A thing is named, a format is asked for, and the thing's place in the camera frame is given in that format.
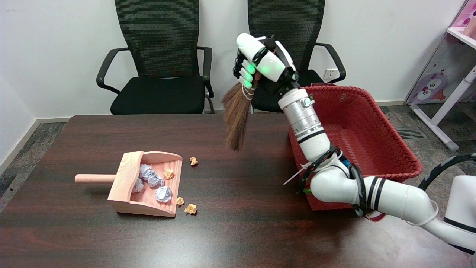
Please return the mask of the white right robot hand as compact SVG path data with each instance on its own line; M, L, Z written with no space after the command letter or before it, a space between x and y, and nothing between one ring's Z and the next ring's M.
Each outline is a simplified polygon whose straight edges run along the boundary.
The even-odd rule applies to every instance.
M258 83L268 93L283 96L300 88L293 60L274 35L255 38L242 33L236 44L233 75L246 90L257 88L255 83Z

